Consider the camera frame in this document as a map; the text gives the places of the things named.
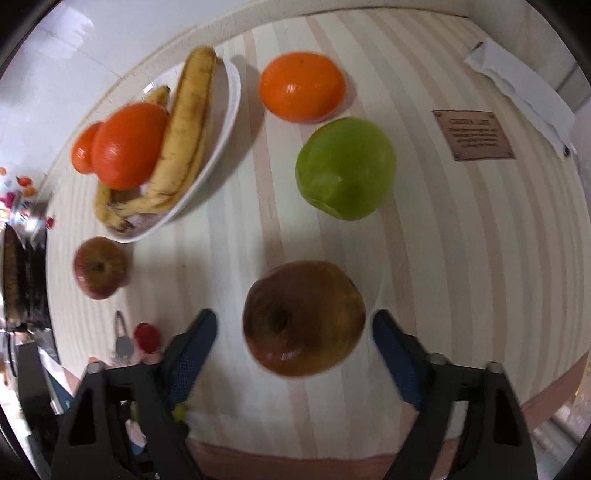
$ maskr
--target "ripe banana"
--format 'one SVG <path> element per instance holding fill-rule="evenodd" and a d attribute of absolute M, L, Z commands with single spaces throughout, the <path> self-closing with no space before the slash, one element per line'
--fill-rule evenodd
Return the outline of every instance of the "ripe banana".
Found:
<path fill-rule="evenodd" d="M 132 228 L 131 223 L 121 218 L 109 208 L 111 202 L 111 189 L 98 181 L 95 194 L 95 215 L 107 227 L 123 231 Z"/>
<path fill-rule="evenodd" d="M 145 98 L 146 103 L 156 103 L 166 108 L 168 99 L 170 97 L 170 88 L 167 85 L 162 85 L 152 90 Z M 118 231 L 124 231 L 133 228 L 132 224 L 127 220 L 121 218 L 109 207 L 112 201 L 111 189 L 102 183 L 100 180 L 96 187 L 95 194 L 95 215 L 107 227 L 114 228 Z"/>
<path fill-rule="evenodd" d="M 194 182 L 203 163 L 216 60 L 210 47 L 189 55 L 150 182 L 142 197 L 112 206 L 119 217 L 170 210 Z"/>
<path fill-rule="evenodd" d="M 170 87 L 167 85 L 162 85 L 162 86 L 150 91 L 148 96 L 144 99 L 144 102 L 155 103 L 156 105 L 161 105 L 164 108 L 166 108 L 166 106 L 168 105 L 169 98 L 170 98 Z"/>

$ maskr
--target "white napkin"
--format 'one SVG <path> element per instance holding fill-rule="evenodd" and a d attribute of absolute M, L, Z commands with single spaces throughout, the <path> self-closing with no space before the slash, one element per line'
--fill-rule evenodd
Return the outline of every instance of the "white napkin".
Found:
<path fill-rule="evenodd" d="M 560 158 L 565 156 L 565 147 L 573 151 L 575 114 L 540 75 L 490 38 L 468 56 L 466 63 L 495 82 L 549 140 Z"/>

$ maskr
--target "brown apple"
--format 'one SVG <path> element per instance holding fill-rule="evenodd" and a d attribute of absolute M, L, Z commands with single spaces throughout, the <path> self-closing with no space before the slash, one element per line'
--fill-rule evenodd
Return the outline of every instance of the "brown apple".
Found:
<path fill-rule="evenodd" d="M 128 276 L 125 254 L 104 236 L 91 238 L 80 246 L 73 268 L 78 286 L 94 300 L 109 298 L 126 283 Z"/>
<path fill-rule="evenodd" d="M 255 282 L 242 316 L 254 358 L 286 377 L 313 375 L 343 361 L 365 325 L 361 294 L 336 265 L 299 261 Z"/>

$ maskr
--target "tabletop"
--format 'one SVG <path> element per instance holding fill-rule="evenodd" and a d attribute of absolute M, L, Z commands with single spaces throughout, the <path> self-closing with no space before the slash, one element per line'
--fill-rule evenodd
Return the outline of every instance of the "tabletop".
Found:
<path fill-rule="evenodd" d="M 251 284 L 285 262 L 329 260 L 368 315 L 389 309 L 458 364 L 500 362 L 520 402 L 541 398 L 589 349 L 589 216 L 574 161 L 464 64 L 485 38 L 466 18 L 372 9 L 273 22 L 217 46 L 242 79 L 225 155 L 184 212 L 129 247 L 131 282 L 113 297 L 90 300 L 72 274 L 77 247 L 105 234 L 92 212 L 96 180 L 69 169 L 53 198 L 48 298 L 64 367 L 80 376 L 89 356 L 109 359 L 115 310 L 130 329 L 151 322 L 168 339 L 208 307 L 219 337 L 190 399 L 194 438 L 295 459 L 394 453 L 414 415 L 369 322 L 342 364 L 299 380 L 263 370 L 245 345 Z M 348 79 L 338 115 L 371 120 L 397 151 L 391 193 L 365 219 L 336 220 L 298 193 L 296 157 L 318 125 L 286 123 L 258 96 L 259 73 L 293 50 L 333 58 Z M 494 112 L 516 158 L 455 161 L 436 110 Z M 458 432 L 452 422 L 449 436 Z"/>

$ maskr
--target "orange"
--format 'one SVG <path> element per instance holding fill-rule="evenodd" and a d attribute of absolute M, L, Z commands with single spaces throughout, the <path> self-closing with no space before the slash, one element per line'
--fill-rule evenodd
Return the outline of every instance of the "orange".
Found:
<path fill-rule="evenodd" d="M 92 124 L 80 134 L 78 139 L 74 142 L 74 145 L 72 145 L 70 159 L 72 160 L 74 170 L 78 173 L 82 173 L 83 175 L 92 173 L 90 147 L 92 146 L 92 141 L 95 139 L 95 135 L 102 124 L 103 122 Z"/>
<path fill-rule="evenodd" d="M 293 52 L 273 60 L 261 75 L 259 93 L 269 111 L 297 124 L 319 122 L 345 98 L 345 77 L 317 53 Z"/>
<path fill-rule="evenodd" d="M 160 105 L 132 103 L 111 115 L 92 143 L 92 168 L 113 190 L 136 189 L 150 179 L 167 122 Z"/>

